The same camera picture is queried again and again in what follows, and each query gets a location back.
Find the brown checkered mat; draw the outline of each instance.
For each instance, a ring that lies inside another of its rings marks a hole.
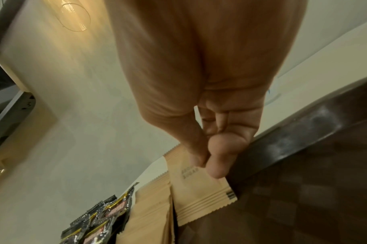
[[[366,244],[367,123],[259,172],[235,191],[237,202],[180,227],[178,244]]]

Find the wall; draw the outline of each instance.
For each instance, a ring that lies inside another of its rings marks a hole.
[[[120,70],[100,1],[83,33],[64,29],[40,0],[29,0],[2,57],[38,99],[0,149],[0,243],[56,243],[84,209],[121,194],[177,143],[142,121]],[[367,1],[311,0],[286,72],[367,20]]]

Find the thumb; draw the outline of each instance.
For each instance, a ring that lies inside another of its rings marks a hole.
[[[189,152],[190,161],[194,166],[205,166],[209,154],[208,139],[196,121],[194,110],[175,117],[153,116],[142,112],[141,115],[148,123],[176,138]]]

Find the human hand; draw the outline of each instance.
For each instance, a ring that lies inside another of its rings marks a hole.
[[[196,166],[228,174],[300,27],[303,0],[106,0],[142,117]],[[203,129],[194,116],[198,106]]]

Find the woven brown surface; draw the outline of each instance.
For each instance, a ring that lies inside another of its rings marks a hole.
[[[366,244],[367,123],[259,172],[234,190],[237,202],[180,227],[178,243]]]

